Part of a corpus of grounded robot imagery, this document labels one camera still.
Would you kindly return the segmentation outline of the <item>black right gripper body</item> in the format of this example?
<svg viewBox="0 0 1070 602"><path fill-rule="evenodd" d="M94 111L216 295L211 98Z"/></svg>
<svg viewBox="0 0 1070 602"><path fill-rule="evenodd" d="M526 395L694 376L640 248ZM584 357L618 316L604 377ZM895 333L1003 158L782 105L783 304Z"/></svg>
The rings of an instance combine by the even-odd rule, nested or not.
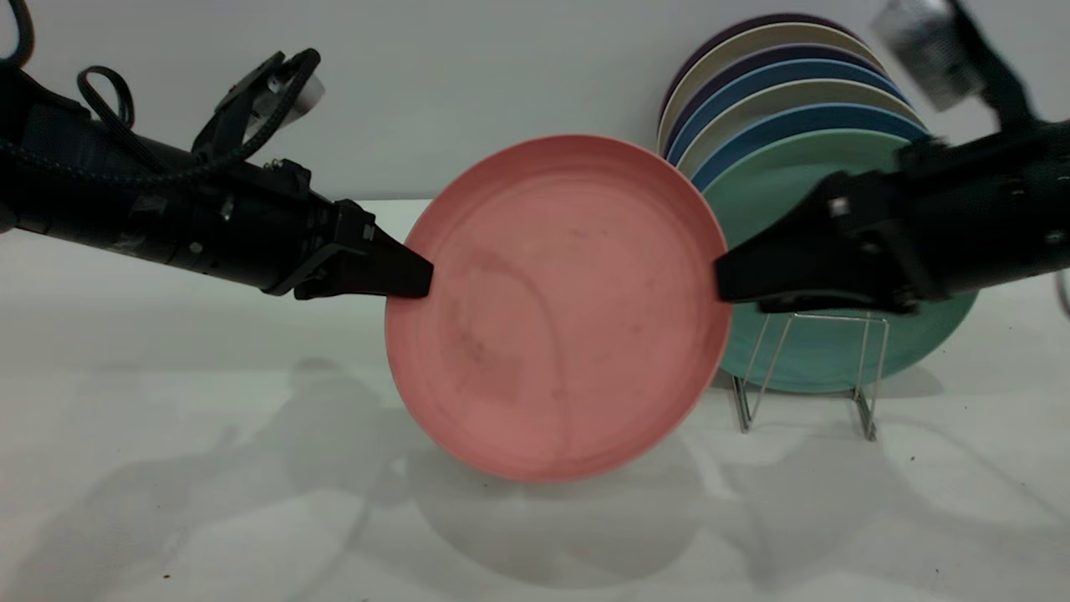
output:
<svg viewBox="0 0 1070 602"><path fill-rule="evenodd" d="M916 142L893 174L831 175L846 179L830 202L846 240L844 291L895 294L914 312L1000 285L1000 145L997 134L956 146Z"/></svg>

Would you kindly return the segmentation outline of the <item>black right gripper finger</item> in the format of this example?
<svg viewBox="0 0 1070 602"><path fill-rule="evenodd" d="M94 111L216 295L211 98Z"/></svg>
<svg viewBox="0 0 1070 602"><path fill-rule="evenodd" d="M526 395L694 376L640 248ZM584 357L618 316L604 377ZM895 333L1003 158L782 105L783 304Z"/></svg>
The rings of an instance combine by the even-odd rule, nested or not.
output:
<svg viewBox="0 0 1070 602"><path fill-rule="evenodd" d="M778 221L715 260L720 300L756 304L762 293L844 291L846 240L834 226L830 202L844 176L826 176Z"/></svg>
<svg viewBox="0 0 1070 602"><path fill-rule="evenodd" d="M895 294L850 293L849 291L788 291L762 293L756 308L766 314L828 313L859 311L890 315L912 315L913 305L903 304Z"/></svg>

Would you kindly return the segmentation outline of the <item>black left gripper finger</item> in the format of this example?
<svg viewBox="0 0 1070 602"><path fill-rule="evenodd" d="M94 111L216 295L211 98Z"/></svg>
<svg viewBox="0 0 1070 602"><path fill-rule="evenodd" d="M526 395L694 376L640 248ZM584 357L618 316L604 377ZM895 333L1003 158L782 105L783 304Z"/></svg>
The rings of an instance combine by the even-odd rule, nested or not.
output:
<svg viewBox="0 0 1070 602"><path fill-rule="evenodd" d="M374 214L358 203L339 201L334 226L335 259L371 259L393 277L386 296L424 298L431 292L433 264L425 257L387 235L377 225Z"/></svg>
<svg viewBox="0 0 1070 602"><path fill-rule="evenodd" d="M337 296L386 296L389 271L371 259L328 259L294 289L299 300Z"/></svg>

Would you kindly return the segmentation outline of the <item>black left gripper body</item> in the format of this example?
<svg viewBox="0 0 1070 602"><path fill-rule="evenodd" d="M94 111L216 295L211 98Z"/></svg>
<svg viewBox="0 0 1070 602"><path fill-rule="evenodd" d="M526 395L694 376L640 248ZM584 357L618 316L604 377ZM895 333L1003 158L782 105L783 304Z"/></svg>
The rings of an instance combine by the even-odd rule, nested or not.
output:
<svg viewBox="0 0 1070 602"><path fill-rule="evenodd" d="M331 252L338 209L299 163L242 165L194 195L180 267L271 296L295 291Z"/></svg>

